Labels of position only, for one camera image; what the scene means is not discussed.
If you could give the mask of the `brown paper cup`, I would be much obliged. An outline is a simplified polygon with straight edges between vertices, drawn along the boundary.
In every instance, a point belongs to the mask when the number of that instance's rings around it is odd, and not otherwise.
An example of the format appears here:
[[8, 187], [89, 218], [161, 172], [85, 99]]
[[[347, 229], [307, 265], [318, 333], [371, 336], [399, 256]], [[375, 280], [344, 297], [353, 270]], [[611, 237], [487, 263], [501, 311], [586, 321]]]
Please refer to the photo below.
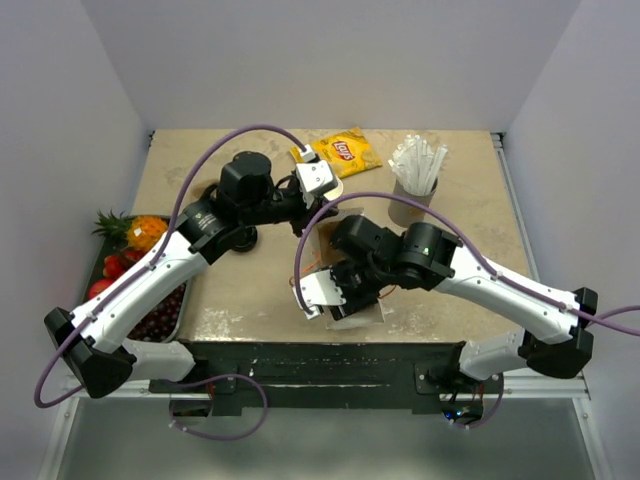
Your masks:
[[337, 179], [336, 186], [330, 191], [324, 194], [325, 198], [329, 201], [336, 200], [340, 198], [344, 193], [344, 184], [341, 179]]

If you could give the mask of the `brown paper takeout bag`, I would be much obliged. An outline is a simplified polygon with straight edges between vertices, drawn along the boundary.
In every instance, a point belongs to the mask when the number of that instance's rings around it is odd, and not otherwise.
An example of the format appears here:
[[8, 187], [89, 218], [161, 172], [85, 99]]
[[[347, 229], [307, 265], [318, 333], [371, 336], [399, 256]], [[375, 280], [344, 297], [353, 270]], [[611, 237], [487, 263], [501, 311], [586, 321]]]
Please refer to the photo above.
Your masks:
[[[313, 267], [302, 268], [299, 271], [299, 280], [318, 270], [330, 269], [332, 265], [345, 260], [345, 256], [342, 253], [330, 246], [330, 236], [338, 227], [340, 221], [351, 215], [363, 215], [364, 211], [363, 207], [339, 209], [336, 217], [321, 220], [309, 229], [309, 236], [303, 247], [303, 253], [312, 253], [316, 257], [316, 264]], [[378, 299], [373, 306], [342, 321], [333, 319], [329, 307], [324, 310], [321, 316], [309, 321], [320, 323], [328, 331], [350, 331], [383, 325], [385, 318]]]

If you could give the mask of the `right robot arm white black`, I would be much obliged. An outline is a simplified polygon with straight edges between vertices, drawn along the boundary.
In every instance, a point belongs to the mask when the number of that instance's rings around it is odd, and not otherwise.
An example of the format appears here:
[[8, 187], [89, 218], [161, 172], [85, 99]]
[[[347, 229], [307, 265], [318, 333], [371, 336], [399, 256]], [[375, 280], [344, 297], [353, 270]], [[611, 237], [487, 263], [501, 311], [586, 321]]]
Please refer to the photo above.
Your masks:
[[505, 334], [457, 344], [447, 366], [432, 373], [434, 383], [466, 393], [494, 375], [525, 367], [572, 379], [592, 358], [594, 337], [580, 317], [597, 306], [589, 289], [557, 290], [503, 270], [430, 223], [396, 234], [351, 215], [338, 223], [329, 244], [342, 256], [328, 269], [346, 301], [332, 310], [337, 320], [370, 306], [385, 287], [397, 286], [455, 296], [516, 324]]

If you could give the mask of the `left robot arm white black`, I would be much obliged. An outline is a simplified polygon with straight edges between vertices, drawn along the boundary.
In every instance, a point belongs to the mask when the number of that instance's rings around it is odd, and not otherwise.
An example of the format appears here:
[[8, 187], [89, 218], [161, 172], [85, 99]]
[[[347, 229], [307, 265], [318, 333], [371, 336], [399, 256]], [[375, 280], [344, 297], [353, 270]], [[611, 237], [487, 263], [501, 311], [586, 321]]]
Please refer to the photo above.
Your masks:
[[132, 341], [130, 332], [227, 251], [249, 249], [256, 227], [287, 222], [302, 235], [325, 204], [325, 193], [337, 185], [329, 163], [317, 154], [280, 181], [272, 179], [265, 155], [236, 154], [125, 274], [73, 311], [56, 308], [46, 316], [52, 340], [86, 393], [103, 398], [130, 380], [168, 380], [185, 392], [200, 390], [207, 368], [184, 344]]

